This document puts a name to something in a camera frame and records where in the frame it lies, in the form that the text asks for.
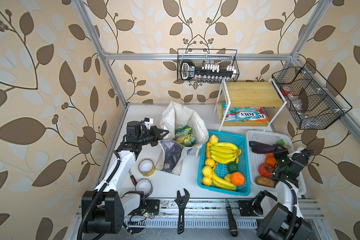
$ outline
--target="tomato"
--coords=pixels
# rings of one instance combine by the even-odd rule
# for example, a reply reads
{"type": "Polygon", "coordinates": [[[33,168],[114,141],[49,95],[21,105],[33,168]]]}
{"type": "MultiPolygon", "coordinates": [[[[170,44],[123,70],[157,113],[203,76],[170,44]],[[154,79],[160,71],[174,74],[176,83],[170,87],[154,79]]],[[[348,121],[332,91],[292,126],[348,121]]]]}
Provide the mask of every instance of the tomato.
{"type": "Polygon", "coordinates": [[[273,167],[268,163],[263,163],[259,166],[259,174],[264,177],[270,177],[272,175],[273,167]]]}
{"type": "Polygon", "coordinates": [[[274,158],[274,157],[267,157],[265,159],[265,163],[268,163],[272,167],[275,167],[275,164],[277,164],[277,161],[276,161],[276,158],[274,158]]]}

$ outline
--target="wallpaper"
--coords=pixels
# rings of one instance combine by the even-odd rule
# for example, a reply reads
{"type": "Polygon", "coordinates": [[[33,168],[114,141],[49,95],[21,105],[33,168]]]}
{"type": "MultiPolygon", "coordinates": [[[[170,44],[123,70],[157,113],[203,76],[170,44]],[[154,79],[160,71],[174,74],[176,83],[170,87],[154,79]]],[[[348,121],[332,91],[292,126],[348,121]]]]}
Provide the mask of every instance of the wallpaper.
{"type": "MultiPolygon", "coordinates": [[[[220,84],[177,79],[174,61],[115,60],[111,62],[125,99],[130,103],[215,103],[220,84]]],[[[269,81],[280,61],[238,61],[238,81],[269,81]]]]}
{"type": "Polygon", "coordinates": [[[64,238],[118,121],[112,90],[69,1],[0,1],[0,239],[64,238]]]}
{"type": "MultiPolygon", "coordinates": [[[[360,0],[334,0],[300,57],[327,77],[334,88],[323,84],[351,103],[350,114],[360,122],[360,0]]],[[[274,126],[277,132],[290,136],[295,147],[316,151],[303,176],[307,195],[319,201],[333,236],[360,240],[358,141],[340,121],[326,130],[297,130],[286,109],[274,126]]]]}
{"type": "Polygon", "coordinates": [[[84,0],[102,47],[111,53],[170,48],[289,53],[315,0],[84,0]]]}

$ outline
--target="white plastic basket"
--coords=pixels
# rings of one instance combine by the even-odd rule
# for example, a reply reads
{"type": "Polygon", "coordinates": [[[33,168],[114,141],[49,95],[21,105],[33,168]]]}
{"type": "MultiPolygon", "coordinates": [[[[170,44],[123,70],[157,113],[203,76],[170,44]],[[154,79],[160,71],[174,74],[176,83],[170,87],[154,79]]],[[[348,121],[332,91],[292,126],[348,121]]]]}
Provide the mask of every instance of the white plastic basket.
{"type": "MultiPolygon", "coordinates": [[[[266,156],[265,154],[257,154],[252,152],[252,148],[250,147],[249,142],[256,141],[256,142],[272,145],[275,144],[278,140],[283,139],[286,145],[291,146],[291,149],[289,150],[289,153],[291,153],[295,151],[291,139],[286,135],[275,132],[263,132],[263,131],[254,131],[254,130],[248,131],[246,133],[246,138],[247,138],[248,163],[250,167],[251,183],[260,189],[274,192],[275,189],[273,187],[265,187],[256,184],[256,178],[260,176],[258,168],[261,164],[265,162],[266,156]]],[[[301,172],[297,177],[297,179],[299,181],[299,191],[297,194],[304,195],[307,192],[307,188],[305,186],[304,178],[302,177],[301,172]]]]}

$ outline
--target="screwdriver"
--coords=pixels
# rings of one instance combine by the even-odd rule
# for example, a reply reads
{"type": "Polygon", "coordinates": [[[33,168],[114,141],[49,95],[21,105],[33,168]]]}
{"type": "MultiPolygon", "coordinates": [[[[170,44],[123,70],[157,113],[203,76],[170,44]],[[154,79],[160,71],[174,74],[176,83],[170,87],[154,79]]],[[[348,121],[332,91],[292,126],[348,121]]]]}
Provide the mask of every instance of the screwdriver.
{"type": "Polygon", "coordinates": [[[131,170],[129,170],[128,172],[129,172],[129,176],[131,177],[131,180],[132,180],[133,185],[136,186],[136,185],[137,185],[137,181],[136,181],[135,177],[132,175],[131,170]]]}
{"type": "Polygon", "coordinates": [[[237,225],[235,219],[233,218],[231,205],[229,205],[228,199],[225,200],[225,210],[227,210],[228,213],[228,225],[229,225],[230,233],[232,237],[237,237],[238,235],[237,225]]]}

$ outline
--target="tape roll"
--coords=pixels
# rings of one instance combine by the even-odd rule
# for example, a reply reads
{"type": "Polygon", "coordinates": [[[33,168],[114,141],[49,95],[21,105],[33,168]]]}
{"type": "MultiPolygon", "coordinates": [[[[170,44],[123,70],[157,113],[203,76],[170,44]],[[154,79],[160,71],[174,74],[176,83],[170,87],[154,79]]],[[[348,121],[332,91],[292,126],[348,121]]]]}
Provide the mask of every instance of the tape roll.
{"type": "Polygon", "coordinates": [[[136,191],[142,191],[145,197],[149,197],[154,191],[154,188],[148,179],[141,179],[136,184],[136,191]]]}
{"type": "Polygon", "coordinates": [[[144,159],[139,163],[138,169],[144,177],[149,177],[155,172],[155,165],[151,159],[144,159]]]}

